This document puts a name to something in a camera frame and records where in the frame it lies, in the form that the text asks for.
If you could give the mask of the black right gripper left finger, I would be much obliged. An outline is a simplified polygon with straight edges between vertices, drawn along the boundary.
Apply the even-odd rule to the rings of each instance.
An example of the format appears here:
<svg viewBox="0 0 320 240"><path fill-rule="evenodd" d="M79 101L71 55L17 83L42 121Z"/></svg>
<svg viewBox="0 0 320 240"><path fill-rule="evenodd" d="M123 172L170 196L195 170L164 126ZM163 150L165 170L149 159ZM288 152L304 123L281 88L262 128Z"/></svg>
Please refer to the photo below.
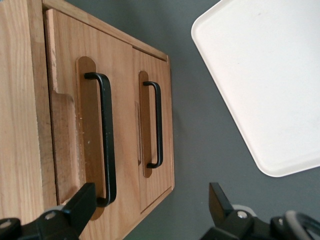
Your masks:
<svg viewBox="0 0 320 240"><path fill-rule="evenodd" d="M97 207L96 186L85 183L64 206L22 227L23 240L78 240Z"/></svg>

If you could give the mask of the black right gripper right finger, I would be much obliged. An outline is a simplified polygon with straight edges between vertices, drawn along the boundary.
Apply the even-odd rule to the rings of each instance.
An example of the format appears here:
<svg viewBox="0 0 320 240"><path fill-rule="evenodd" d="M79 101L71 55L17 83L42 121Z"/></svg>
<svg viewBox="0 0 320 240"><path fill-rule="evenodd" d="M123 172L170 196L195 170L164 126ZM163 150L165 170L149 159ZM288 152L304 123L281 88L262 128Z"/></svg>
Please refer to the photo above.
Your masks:
<svg viewBox="0 0 320 240"><path fill-rule="evenodd" d="M269 225L244 209L232 206L217 182L209 184L209 212L214 226L203 240L269 240Z"/></svg>

